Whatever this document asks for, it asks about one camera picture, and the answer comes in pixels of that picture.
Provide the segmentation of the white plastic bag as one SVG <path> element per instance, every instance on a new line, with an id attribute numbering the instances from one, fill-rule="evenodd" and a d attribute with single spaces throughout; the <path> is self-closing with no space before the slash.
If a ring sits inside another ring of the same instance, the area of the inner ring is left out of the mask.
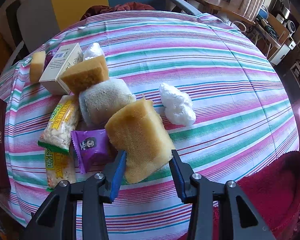
<path id="1" fill-rule="evenodd" d="M 170 123 L 182 126 L 190 126 L 195 123 L 196 114 L 192 109 L 192 100 L 187 93 L 166 83 L 160 84 L 159 93 L 165 107 L 166 118 Z"/>

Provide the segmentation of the small yellow sponge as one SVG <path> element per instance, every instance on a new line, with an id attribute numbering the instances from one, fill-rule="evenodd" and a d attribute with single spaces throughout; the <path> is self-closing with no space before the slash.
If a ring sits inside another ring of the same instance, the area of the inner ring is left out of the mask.
<path id="1" fill-rule="evenodd" d="M 32 55 L 30 63 L 30 83 L 35 84 L 39 82 L 39 79 L 44 71 L 45 66 L 45 51 L 38 51 Z"/>

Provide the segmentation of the white cardboard box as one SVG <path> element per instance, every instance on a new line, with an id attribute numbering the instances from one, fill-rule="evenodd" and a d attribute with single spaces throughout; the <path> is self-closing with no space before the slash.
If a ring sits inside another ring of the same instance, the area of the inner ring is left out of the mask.
<path id="1" fill-rule="evenodd" d="M 61 80 L 61 75 L 82 60 L 83 53 L 79 43 L 60 46 L 43 71 L 39 83 L 52 95 L 69 95 L 70 89 Z"/>

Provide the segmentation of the purple snack packet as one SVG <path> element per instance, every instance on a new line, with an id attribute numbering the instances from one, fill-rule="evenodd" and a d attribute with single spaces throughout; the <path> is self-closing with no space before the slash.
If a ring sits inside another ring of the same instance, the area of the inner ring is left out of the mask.
<path id="1" fill-rule="evenodd" d="M 50 63 L 50 61 L 52 60 L 52 58 L 54 57 L 54 55 L 57 53 L 59 47 L 54 48 L 51 51 L 48 51 L 46 53 L 46 57 L 45 57 L 45 62 L 44 62 L 44 68 L 47 67 L 47 65 Z"/>
<path id="2" fill-rule="evenodd" d="M 81 174 L 88 173 L 93 163 L 103 165 L 114 159 L 105 129 L 71 131 L 71 139 Z"/>

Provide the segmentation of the dark red blanket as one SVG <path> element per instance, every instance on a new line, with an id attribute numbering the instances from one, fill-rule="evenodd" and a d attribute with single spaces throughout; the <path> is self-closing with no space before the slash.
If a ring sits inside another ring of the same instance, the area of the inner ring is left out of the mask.
<path id="1" fill-rule="evenodd" d="M 235 180 L 277 239 L 300 232 L 300 99 L 269 96 L 261 108 L 194 130 L 192 168 L 208 179 Z"/>

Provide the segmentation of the lower rice cracker packet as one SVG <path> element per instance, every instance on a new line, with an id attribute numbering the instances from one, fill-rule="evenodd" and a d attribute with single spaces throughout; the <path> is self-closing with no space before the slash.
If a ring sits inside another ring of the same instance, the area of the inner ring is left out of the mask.
<path id="1" fill-rule="evenodd" d="M 47 187 L 52 190 L 62 180 L 71 184 L 76 182 L 74 158 L 72 155 L 64 155 L 45 149 L 45 168 Z"/>

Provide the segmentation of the rice cracker packet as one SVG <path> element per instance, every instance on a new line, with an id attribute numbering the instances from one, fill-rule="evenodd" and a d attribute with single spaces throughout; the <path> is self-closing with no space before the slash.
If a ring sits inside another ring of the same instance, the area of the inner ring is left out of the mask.
<path id="1" fill-rule="evenodd" d="M 45 168 L 47 187 L 52 190 L 62 180 L 71 184 L 76 182 L 74 158 L 72 155 L 64 155 L 45 149 Z"/>
<path id="2" fill-rule="evenodd" d="M 52 152 L 69 155 L 71 132 L 80 118 L 78 97 L 64 95 L 53 110 L 46 128 L 38 140 L 38 146 Z"/>

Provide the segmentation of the upper rice cracker packet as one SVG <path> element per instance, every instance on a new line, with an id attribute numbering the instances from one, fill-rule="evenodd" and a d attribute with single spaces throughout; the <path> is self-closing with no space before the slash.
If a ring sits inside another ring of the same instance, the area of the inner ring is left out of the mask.
<path id="1" fill-rule="evenodd" d="M 64 95 L 53 110 L 46 128 L 38 140 L 38 146 L 52 152 L 69 155 L 71 132 L 80 118 L 78 97 Z"/>

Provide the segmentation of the grey knitted cloth roll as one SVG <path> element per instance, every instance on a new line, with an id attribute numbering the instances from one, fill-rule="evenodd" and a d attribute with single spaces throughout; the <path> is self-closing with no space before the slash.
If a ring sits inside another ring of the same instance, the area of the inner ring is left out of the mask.
<path id="1" fill-rule="evenodd" d="M 117 111 L 136 101 L 136 96 L 122 79 L 109 79 L 80 92 L 78 99 L 84 122 L 102 126 Z"/>

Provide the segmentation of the small white plastic wad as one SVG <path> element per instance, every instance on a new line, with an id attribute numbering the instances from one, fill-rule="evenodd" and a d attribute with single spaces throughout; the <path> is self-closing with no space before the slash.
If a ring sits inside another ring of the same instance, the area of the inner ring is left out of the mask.
<path id="1" fill-rule="evenodd" d="M 104 52 L 100 47 L 99 43 L 94 42 L 84 53 L 83 61 L 93 59 L 98 56 L 104 56 Z"/>

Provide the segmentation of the grey yellow blue chair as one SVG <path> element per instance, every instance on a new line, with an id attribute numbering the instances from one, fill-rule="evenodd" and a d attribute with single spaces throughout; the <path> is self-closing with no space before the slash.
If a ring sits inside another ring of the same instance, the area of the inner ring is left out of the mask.
<path id="1" fill-rule="evenodd" d="M 17 24 L 27 49 L 34 51 L 48 39 L 79 22 L 94 5 L 114 7 L 127 2 L 149 4 L 163 10 L 164 0 L 20 0 Z"/>

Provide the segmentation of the dark red clothing on chair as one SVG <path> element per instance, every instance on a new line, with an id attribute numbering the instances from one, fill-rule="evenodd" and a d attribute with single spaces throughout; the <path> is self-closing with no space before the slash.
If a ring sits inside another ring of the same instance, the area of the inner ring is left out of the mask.
<path id="1" fill-rule="evenodd" d="M 155 10 L 149 4 L 143 4 L 138 2 L 128 2 L 125 4 L 118 4 L 114 7 L 105 6 L 105 5 L 94 5 L 90 7 L 84 15 L 81 17 L 81 21 L 85 20 L 91 16 L 96 16 L 100 14 L 105 14 L 108 12 L 116 12 L 116 11 L 134 11 L 134 10 Z"/>

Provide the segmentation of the wooden desk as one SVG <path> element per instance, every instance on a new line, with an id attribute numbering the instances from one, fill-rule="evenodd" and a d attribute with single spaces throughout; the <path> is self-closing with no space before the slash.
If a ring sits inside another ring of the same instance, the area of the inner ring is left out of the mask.
<path id="1" fill-rule="evenodd" d="M 235 9 L 228 2 L 224 0 L 195 0 L 196 2 L 207 6 L 212 11 L 221 11 L 227 13 L 231 17 L 234 17 L 237 20 L 243 21 L 244 23 L 255 25 L 253 20 L 249 20 L 245 16 L 243 16 L 238 9 Z"/>

